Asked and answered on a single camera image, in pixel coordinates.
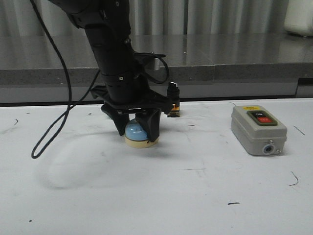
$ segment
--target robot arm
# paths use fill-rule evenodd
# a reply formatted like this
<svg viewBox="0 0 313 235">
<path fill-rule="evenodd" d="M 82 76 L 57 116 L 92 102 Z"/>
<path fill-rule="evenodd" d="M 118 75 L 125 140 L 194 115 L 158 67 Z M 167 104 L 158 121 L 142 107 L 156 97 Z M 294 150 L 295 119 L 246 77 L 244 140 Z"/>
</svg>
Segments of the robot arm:
<svg viewBox="0 0 313 235">
<path fill-rule="evenodd" d="M 135 113 L 148 139 L 154 142 L 159 137 L 160 114 L 169 113 L 173 103 L 149 88 L 144 66 L 164 55 L 136 53 L 132 49 L 128 0 L 49 1 L 86 32 L 105 83 L 91 90 L 93 97 L 104 100 L 101 110 L 113 119 L 120 135 L 125 132 L 129 114 Z"/>
</svg>

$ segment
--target beige base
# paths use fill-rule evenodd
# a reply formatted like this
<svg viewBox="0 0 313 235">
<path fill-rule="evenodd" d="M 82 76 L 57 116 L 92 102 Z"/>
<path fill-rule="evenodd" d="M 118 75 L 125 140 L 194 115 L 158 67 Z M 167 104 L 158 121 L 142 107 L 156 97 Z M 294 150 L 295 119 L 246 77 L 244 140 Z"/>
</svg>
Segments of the beige base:
<svg viewBox="0 0 313 235">
<path fill-rule="evenodd" d="M 125 142 L 128 146 L 133 148 L 148 148 L 152 145 L 155 145 L 158 142 L 158 138 L 154 142 L 146 141 L 132 141 L 125 136 Z"/>
</svg>

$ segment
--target gray switch box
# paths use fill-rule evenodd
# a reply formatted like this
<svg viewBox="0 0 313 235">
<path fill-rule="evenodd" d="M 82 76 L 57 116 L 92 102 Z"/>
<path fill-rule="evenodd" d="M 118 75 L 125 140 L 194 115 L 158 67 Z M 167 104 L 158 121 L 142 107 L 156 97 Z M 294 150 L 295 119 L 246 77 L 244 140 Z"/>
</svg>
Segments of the gray switch box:
<svg viewBox="0 0 313 235">
<path fill-rule="evenodd" d="M 235 106 L 231 118 L 231 130 L 249 154 L 283 151 L 287 128 L 262 106 Z"/>
</svg>

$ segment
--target white table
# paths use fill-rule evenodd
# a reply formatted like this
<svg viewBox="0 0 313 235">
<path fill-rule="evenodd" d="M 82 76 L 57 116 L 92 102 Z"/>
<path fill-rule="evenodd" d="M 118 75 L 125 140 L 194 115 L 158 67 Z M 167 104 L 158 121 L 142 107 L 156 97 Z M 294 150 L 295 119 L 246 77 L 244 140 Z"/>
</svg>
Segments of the white table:
<svg viewBox="0 0 313 235">
<path fill-rule="evenodd" d="M 234 104 L 262 105 L 287 126 L 281 156 L 243 149 Z M 79 106 L 31 159 L 64 109 L 0 108 L 1 235 L 313 234 L 313 99 L 182 103 L 147 149 L 128 147 L 100 105 Z"/>
</svg>

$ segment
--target blue dome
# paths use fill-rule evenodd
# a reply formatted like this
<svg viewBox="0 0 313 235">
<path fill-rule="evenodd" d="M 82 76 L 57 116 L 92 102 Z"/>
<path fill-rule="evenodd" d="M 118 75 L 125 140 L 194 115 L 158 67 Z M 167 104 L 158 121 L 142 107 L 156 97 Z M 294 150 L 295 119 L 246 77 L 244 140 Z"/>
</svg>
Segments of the blue dome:
<svg viewBox="0 0 313 235">
<path fill-rule="evenodd" d="M 145 141 L 148 139 L 147 132 L 135 120 L 131 120 L 125 127 L 125 136 L 133 141 Z"/>
</svg>

